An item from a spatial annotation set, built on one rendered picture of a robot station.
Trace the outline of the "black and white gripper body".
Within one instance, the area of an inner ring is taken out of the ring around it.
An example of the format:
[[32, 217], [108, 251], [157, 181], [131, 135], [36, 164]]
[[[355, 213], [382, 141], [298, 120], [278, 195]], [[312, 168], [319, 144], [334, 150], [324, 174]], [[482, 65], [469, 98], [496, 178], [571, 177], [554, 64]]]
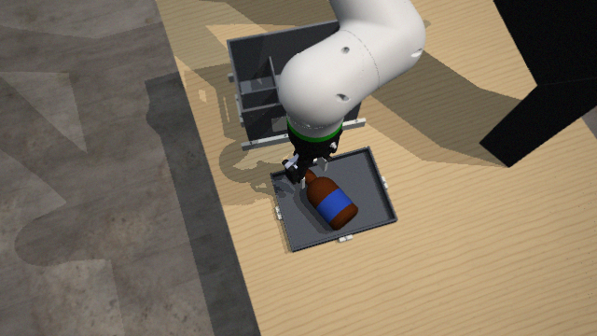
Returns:
[[[330, 150], [331, 150], [331, 149], [330, 149]], [[330, 151], [330, 150], [329, 150], [329, 151]], [[294, 151], [294, 153], [293, 153], [293, 156], [295, 156], [296, 154], [298, 154], [298, 161], [307, 161], [309, 158], [310, 158], [310, 159], [317, 159], [317, 158], [321, 158], [321, 157], [325, 156], [325, 155], [326, 155], [326, 154], [327, 154], [329, 151], [327, 151], [327, 152], [325, 152], [325, 153], [322, 153], [322, 154], [316, 154], [316, 155], [313, 155], [313, 154], [307, 154], [307, 153], [304, 153], [304, 152], [302, 152], [302, 151], [298, 150], [297, 148], [295, 148], [295, 151]]]

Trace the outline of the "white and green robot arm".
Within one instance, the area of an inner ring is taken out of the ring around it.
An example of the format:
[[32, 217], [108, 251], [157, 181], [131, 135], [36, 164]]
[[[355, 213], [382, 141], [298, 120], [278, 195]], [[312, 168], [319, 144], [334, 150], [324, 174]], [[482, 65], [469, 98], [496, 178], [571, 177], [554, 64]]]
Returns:
[[336, 149], [344, 116], [409, 71], [425, 45], [410, 0], [328, 1], [340, 29], [292, 57], [278, 87], [289, 140], [313, 155]]

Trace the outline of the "brown bottle with blue label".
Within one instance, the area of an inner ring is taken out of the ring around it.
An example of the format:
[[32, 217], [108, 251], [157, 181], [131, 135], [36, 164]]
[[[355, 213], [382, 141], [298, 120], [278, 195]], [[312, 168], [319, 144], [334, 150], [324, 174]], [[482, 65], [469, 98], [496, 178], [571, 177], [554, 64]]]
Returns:
[[330, 178], [317, 177], [308, 168], [305, 177], [307, 198], [326, 223], [338, 231], [358, 213], [358, 208]]

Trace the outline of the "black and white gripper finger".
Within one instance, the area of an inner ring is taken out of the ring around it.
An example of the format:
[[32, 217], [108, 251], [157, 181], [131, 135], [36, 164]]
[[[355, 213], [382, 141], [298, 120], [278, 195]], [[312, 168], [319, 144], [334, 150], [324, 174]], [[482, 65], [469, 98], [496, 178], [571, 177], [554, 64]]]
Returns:
[[292, 159], [285, 159], [282, 165], [285, 167], [285, 176], [290, 182], [295, 185], [298, 184], [302, 189], [305, 188], [305, 175], [309, 165], [312, 164], [314, 159], [308, 159], [307, 161], [298, 161], [299, 155], [296, 154]]
[[[340, 141], [340, 139], [339, 139], [339, 141]], [[329, 154], [330, 154], [331, 152], [332, 152], [332, 153], [335, 153], [335, 152], [337, 151], [337, 149], [338, 149], [338, 144], [339, 144], [339, 141], [338, 141], [338, 143], [336, 144], [336, 145], [337, 145], [337, 148], [336, 148], [336, 149], [334, 149], [334, 148], [331, 148], [331, 150], [330, 150], [330, 151], [329, 151], [329, 152], [328, 152], [328, 153], [327, 153], [325, 156], [323, 156], [323, 157], [321, 157], [321, 158], [317, 158], [317, 162], [316, 162], [316, 163], [318, 164], [318, 166], [319, 166], [319, 167], [320, 167], [320, 168], [321, 168], [321, 169], [322, 169], [324, 172], [327, 170], [327, 165], [328, 165], [328, 163], [329, 163], [329, 162], [331, 162], [331, 161], [333, 160], [333, 159], [330, 157], [330, 155], [329, 155]]]

